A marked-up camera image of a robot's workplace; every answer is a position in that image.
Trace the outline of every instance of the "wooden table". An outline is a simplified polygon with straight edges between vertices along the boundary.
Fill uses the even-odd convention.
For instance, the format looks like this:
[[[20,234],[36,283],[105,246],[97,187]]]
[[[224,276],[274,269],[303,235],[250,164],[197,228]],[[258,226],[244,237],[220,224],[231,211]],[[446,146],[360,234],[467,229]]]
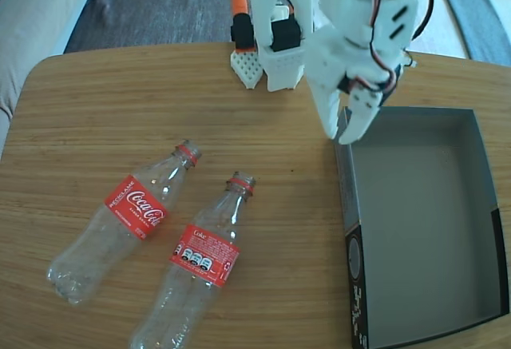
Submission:
[[[127,347],[185,223],[236,169],[258,179],[240,226],[242,253],[190,347],[350,347],[333,146],[304,81],[294,91],[265,92],[266,81],[247,91],[228,65],[231,50],[101,50],[35,68],[0,164],[0,347]],[[476,109],[511,247],[511,69],[417,59],[389,105]],[[204,157],[172,219],[109,274],[91,303],[76,308],[56,297],[45,280],[52,258],[127,173],[185,137]],[[509,345],[505,317],[421,347]]]

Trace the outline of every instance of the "red label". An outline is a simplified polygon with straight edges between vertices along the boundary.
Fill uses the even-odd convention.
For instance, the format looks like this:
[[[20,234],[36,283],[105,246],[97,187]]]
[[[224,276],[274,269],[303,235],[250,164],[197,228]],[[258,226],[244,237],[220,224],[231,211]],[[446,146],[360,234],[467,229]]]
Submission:
[[[128,176],[105,199],[105,205],[141,240],[167,216],[158,199],[135,177]]]
[[[170,260],[221,288],[239,254],[235,245],[205,229],[189,225]]]

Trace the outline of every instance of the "coca-cola bottle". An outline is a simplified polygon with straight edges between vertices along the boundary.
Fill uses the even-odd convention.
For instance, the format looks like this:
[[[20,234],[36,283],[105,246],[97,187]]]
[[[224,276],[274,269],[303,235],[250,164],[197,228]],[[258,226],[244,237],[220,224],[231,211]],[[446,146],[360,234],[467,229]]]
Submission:
[[[85,231],[50,265],[47,279],[71,304],[89,299],[105,273],[124,259],[176,204],[199,149],[185,141],[169,158],[126,177],[93,214]]]
[[[236,261],[238,219],[255,184],[253,177],[235,173],[221,198],[186,227],[153,309],[133,335],[131,349],[184,348]]]

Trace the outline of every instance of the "orange cap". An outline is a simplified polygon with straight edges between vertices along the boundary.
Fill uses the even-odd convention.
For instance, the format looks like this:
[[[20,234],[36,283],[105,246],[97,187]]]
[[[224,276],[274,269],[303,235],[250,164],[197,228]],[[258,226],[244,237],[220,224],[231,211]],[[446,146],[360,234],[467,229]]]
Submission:
[[[247,0],[231,0],[232,16],[237,14],[248,14]]]

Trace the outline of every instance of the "red wire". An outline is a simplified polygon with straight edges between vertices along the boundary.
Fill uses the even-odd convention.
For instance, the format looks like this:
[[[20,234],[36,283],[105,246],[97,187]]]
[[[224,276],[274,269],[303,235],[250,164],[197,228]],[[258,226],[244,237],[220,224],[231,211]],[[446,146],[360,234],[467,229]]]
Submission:
[[[389,80],[387,81],[386,87],[383,89],[383,91],[386,93],[386,92],[391,91],[396,86],[397,76],[396,76],[395,71],[393,69],[391,69],[390,67],[388,67],[383,62],[383,60],[380,58],[380,56],[378,55],[378,53],[376,52],[376,50],[374,49],[374,46],[373,46],[374,25],[376,23],[376,18],[378,17],[381,2],[382,2],[382,0],[373,0],[373,12],[372,12],[371,18],[370,18],[370,26],[372,27],[372,30],[373,30],[373,34],[372,34],[371,41],[370,41],[370,53],[371,53],[373,60],[376,62],[376,64],[378,64],[381,69],[383,69],[389,73]],[[375,90],[373,87],[371,87],[371,83],[368,82],[363,77],[356,76],[355,81],[358,82],[361,86],[363,86],[366,89]],[[353,89],[353,85],[354,84],[350,84],[350,86],[348,87],[348,92]]]

